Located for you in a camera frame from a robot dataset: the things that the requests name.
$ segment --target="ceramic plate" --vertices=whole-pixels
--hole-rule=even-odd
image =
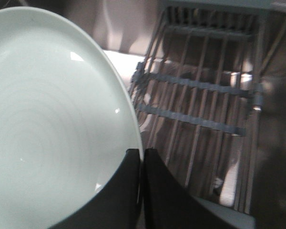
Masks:
[[[87,203],[141,140],[100,47],[52,12],[0,10],[0,229],[45,229]]]

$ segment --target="black rack tine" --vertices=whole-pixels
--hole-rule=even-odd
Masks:
[[[148,69],[147,69],[147,72],[146,72],[147,75],[151,72],[151,69],[152,69],[152,66],[153,66],[153,62],[154,62],[154,60],[155,60],[155,58],[156,58],[156,55],[157,55],[158,50],[159,50],[159,45],[160,45],[160,43],[161,43],[161,41],[162,41],[162,37],[163,37],[163,35],[164,35],[165,27],[166,27],[166,25],[163,24],[163,26],[162,26],[162,28],[161,28],[161,31],[160,31],[160,33],[159,33],[159,37],[158,37],[158,39],[157,39],[157,41],[156,41],[156,44],[155,44],[155,47],[154,47],[153,54],[152,54],[152,56],[151,56],[149,65],[148,65]],[[140,92],[139,92],[139,94],[141,94],[140,101],[139,101],[139,103],[141,103],[142,100],[144,99],[144,93],[140,93]],[[137,93],[136,96],[135,96],[135,98],[134,98],[134,100],[133,100],[133,104],[134,104],[135,106],[137,105],[139,96],[140,96],[140,95],[138,95],[138,93]]]
[[[151,41],[150,41],[150,43],[148,45],[148,48],[147,48],[147,51],[146,51],[146,54],[145,54],[145,58],[144,58],[144,61],[143,61],[143,69],[145,69],[145,67],[146,67],[147,61],[150,58],[150,53],[152,51],[153,44],[154,44],[155,40],[158,37],[158,34],[159,34],[160,30],[161,30],[160,28],[163,26],[164,14],[165,14],[165,12],[163,11],[162,14],[161,14],[161,17],[159,18],[158,22],[156,23],[155,30],[154,30],[155,32],[152,35]],[[129,90],[129,95],[130,96],[132,96],[135,86],[136,86],[136,83],[133,82],[131,87],[130,87],[130,90]]]
[[[199,61],[199,65],[198,65],[198,71],[197,71],[197,75],[196,75],[196,80],[200,80],[200,77],[201,77],[201,73],[202,73],[202,69],[203,69],[203,65],[204,65],[204,59],[205,59],[208,43],[209,43],[209,36],[206,36],[204,38],[204,44],[203,44],[203,49],[202,49],[202,53],[201,53],[201,56],[200,56],[200,61]],[[190,107],[189,107],[189,110],[188,110],[188,114],[189,115],[191,115],[193,113],[193,110],[194,110],[194,103],[195,103],[196,96],[197,96],[197,90],[198,90],[197,88],[193,88],[192,93],[191,93]],[[205,100],[206,100],[206,94],[204,95],[204,98],[202,99],[202,101],[205,103]],[[200,131],[200,128],[197,125],[195,127],[195,135],[199,131]],[[194,155],[195,155],[195,152],[192,151],[190,153],[190,162],[189,162],[188,170],[187,170],[186,177],[185,177],[185,184],[184,184],[184,186],[186,188],[188,187],[189,181],[190,181],[190,172],[189,171],[192,171],[192,167],[193,167],[193,163],[194,163]]]
[[[191,26],[193,25],[193,9],[191,8],[188,8],[188,20],[189,20],[189,23],[188,25]]]
[[[178,72],[180,71],[180,69],[181,69],[181,68],[183,67],[183,65],[184,65],[185,56],[186,56],[186,52],[187,52],[187,49],[188,49],[188,43],[189,43],[189,40],[188,40],[188,42],[184,45],[184,52],[183,52],[183,56],[181,57],[181,60],[180,60],[180,65],[179,65]],[[159,107],[163,107],[163,106],[164,106],[167,88],[168,88],[168,82],[165,82],[164,88],[162,89],[162,93],[161,93],[161,98],[160,98],[160,102],[159,102]],[[158,118],[159,118],[159,116],[156,115],[155,120],[154,120],[153,123],[152,123],[152,129],[151,129],[151,133],[150,133],[149,140],[148,140],[148,143],[147,143],[148,147],[153,147],[153,144],[154,144],[154,142],[155,142],[154,136],[155,136],[156,126],[158,125]]]
[[[180,24],[184,24],[184,9],[182,7],[178,7],[178,18]]]
[[[159,73],[162,72],[162,70],[164,68],[164,64],[167,61],[167,57],[168,57],[168,55],[170,53],[170,50],[171,50],[170,47],[172,45],[173,33],[174,33],[174,31],[171,31],[170,34],[169,34],[169,38],[168,38],[168,47],[169,47],[169,49],[167,50],[167,52],[164,53],[164,55],[163,55],[163,57],[162,57],[162,59],[160,61],[159,70],[158,70]],[[150,95],[151,96],[153,95],[153,90],[154,90],[154,88],[156,87],[157,84],[158,84],[158,81],[155,81],[155,83],[152,84],[152,87],[150,88]]]
[[[243,74],[244,55],[245,55],[245,46],[246,46],[245,44],[246,44],[246,40],[243,40],[243,42],[241,43],[241,50],[239,52],[239,54],[240,54],[240,69],[239,69],[240,73],[236,73],[236,75],[235,75],[235,77],[236,77],[235,87],[236,88],[240,88],[240,86],[241,86],[241,77]],[[239,96],[235,95],[234,96],[234,102],[232,104],[232,115],[229,116],[229,118],[227,120],[227,124],[229,124],[229,125],[236,125],[237,124],[238,112],[239,112],[238,106],[239,106]],[[224,139],[222,140],[223,135],[222,134],[219,134],[219,135],[221,135],[221,136],[218,137],[218,141],[220,141],[220,144],[223,148],[222,151],[224,152],[225,150],[227,150],[227,148],[226,148],[227,141],[229,141],[230,138],[227,135],[225,135]],[[219,157],[220,157],[220,151],[218,152],[218,154],[215,154],[214,161],[211,165],[211,168],[212,168],[211,177],[210,177],[210,180],[208,179],[208,181],[210,183],[208,183],[208,185],[207,185],[208,196],[210,196],[213,192],[213,184],[215,182],[217,169],[219,168],[219,164],[218,164],[219,163],[218,162]]]
[[[216,79],[215,79],[215,84],[219,84],[220,80],[221,80],[221,76],[222,76],[222,72],[223,72],[223,67],[224,67],[224,62],[225,62],[225,51],[226,51],[226,47],[227,47],[227,43],[228,43],[228,35],[225,36],[223,43],[222,43],[222,47],[221,47],[221,51],[220,51],[220,57],[219,57],[219,63],[218,63],[218,70],[217,70],[217,75],[216,75]],[[204,99],[204,94],[207,94],[207,90],[203,91],[203,99]],[[214,115],[215,115],[215,107],[216,107],[216,103],[217,103],[217,98],[218,98],[218,92],[215,91],[213,92],[213,96],[212,96],[212,101],[211,101],[211,109],[210,109],[210,113],[209,113],[209,118],[208,120],[213,120]],[[199,115],[201,115],[201,117],[204,114],[204,108],[205,106],[201,106],[200,109],[203,110],[199,110]],[[198,129],[197,131],[195,130],[195,133],[197,133],[197,135],[194,135],[194,142],[193,142],[193,146],[192,146],[192,150],[191,150],[191,157],[190,157],[190,165],[189,169],[187,171],[187,179],[190,179],[191,173],[192,173],[192,169],[193,169],[193,164],[194,164],[194,156],[192,157],[192,155],[195,154],[195,151],[197,149],[197,145],[198,145],[198,140],[199,140],[199,135],[200,135],[200,126],[198,125],[196,127],[196,129]],[[201,191],[202,189],[202,184],[199,185],[198,187],[198,192]]]
[[[236,31],[241,30],[242,24],[243,24],[243,19],[244,19],[244,15],[243,14],[239,14],[237,17],[237,23],[236,23]]]
[[[217,28],[220,29],[223,26],[224,13],[223,12],[219,12],[217,17],[218,17],[217,18],[217,21],[218,21]]]
[[[170,14],[171,14],[171,19],[172,19],[171,23],[172,23],[172,24],[176,24],[175,9],[176,9],[175,7],[171,7],[171,8],[170,8]]]
[[[246,22],[245,34],[250,32],[250,29],[252,27],[252,23],[253,23],[254,19],[255,19],[254,15],[249,16],[249,20]]]
[[[257,36],[257,49],[256,49],[256,55],[254,59],[254,80],[252,82],[252,90],[255,86],[255,83],[260,82],[260,67],[262,63],[262,55],[263,55],[263,40],[264,40],[264,34],[266,29],[266,21],[265,19],[261,20],[261,25],[259,28],[259,33]],[[252,196],[252,186],[253,186],[253,178],[254,178],[254,171],[255,171],[255,158],[257,154],[257,135],[258,135],[258,119],[259,119],[259,113],[261,112],[260,107],[257,109],[253,108],[253,120],[252,120],[252,142],[250,145],[250,159],[249,159],[249,171],[248,171],[248,181],[247,181],[247,187],[246,187],[246,197],[245,197],[245,207],[244,211],[245,213],[250,213],[250,206],[251,206],[251,196]]]
[[[180,67],[178,68],[177,77],[180,77],[181,74],[182,74],[182,70],[183,70],[183,67],[184,67],[186,55],[187,55],[187,52],[188,52],[188,45],[189,45],[190,39],[191,39],[191,34],[189,33],[187,35],[187,37],[186,37],[184,50],[183,50],[182,58],[181,58]],[[174,99],[175,99],[175,94],[177,92],[177,87],[178,87],[177,84],[173,85],[173,93],[172,93],[171,98],[170,98],[170,103],[169,103],[169,106],[168,106],[168,110],[171,110],[171,108],[173,106],[173,102],[174,102]],[[184,85],[183,88],[182,88],[181,96],[178,99],[178,104],[179,105],[177,107],[176,112],[180,112],[180,110],[181,110],[180,104],[184,100],[186,89],[187,89],[187,85]],[[174,120],[173,129],[172,129],[170,140],[169,140],[169,143],[168,143],[167,154],[166,154],[166,157],[165,157],[165,164],[166,165],[168,165],[169,160],[171,158],[171,153],[172,153],[172,150],[173,150],[173,144],[174,144],[174,139],[176,137],[177,128],[178,128],[178,120]]]

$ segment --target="metal wire rack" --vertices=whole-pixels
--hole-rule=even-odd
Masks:
[[[162,12],[130,95],[145,148],[193,196],[249,213],[263,17],[189,7]]]

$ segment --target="plate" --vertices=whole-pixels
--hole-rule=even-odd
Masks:
[[[0,229],[68,217],[128,148],[142,153],[137,120],[101,48],[52,12],[0,10]]]

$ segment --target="dish rack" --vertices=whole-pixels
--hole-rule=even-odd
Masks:
[[[164,1],[129,90],[145,148],[196,197],[250,213],[265,10]]]

